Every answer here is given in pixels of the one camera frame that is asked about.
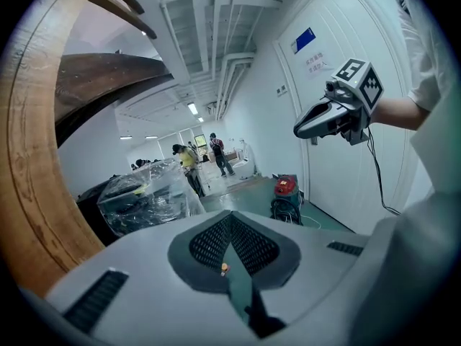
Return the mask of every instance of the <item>black mesh gripper pad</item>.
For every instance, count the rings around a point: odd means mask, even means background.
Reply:
[[[168,251],[170,265],[195,290],[228,293],[228,280],[220,271],[230,243],[259,290],[283,286],[301,258],[291,239],[225,210],[177,235]]]

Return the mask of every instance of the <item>plastic wrap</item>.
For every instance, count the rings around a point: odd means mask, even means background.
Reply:
[[[114,178],[99,197],[98,206],[118,236],[205,213],[175,159],[150,163]]]

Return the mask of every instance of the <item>person's forearm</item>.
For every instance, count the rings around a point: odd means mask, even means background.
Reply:
[[[417,130],[429,112],[406,97],[404,99],[381,99],[372,113],[371,123],[382,123],[399,128]]]

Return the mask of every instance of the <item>blue sign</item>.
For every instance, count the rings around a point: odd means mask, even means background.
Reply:
[[[299,50],[304,48],[308,43],[310,43],[315,38],[314,32],[312,32],[309,27],[304,33],[296,39],[294,43],[291,44],[293,53],[297,53]]]

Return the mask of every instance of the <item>white door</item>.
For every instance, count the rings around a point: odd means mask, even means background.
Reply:
[[[295,53],[293,41],[308,28],[315,39]],[[359,0],[312,0],[280,36],[279,44],[303,109],[323,96],[325,80],[350,57],[372,62],[383,82],[384,97],[402,97],[388,46]],[[308,66],[310,58],[314,63]],[[316,63],[323,68],[315,69]],[[372,132],[384,199],[389,204],[402,167],[405,132],[382,125],[373,125]],[[309,144],[308,153],[310,202],[353,231],[370,234],[377,221],[389,213],[381,206],[375,165],[367,144],[350,146],[339,135],[326,136],[318,139],[317,146]]]

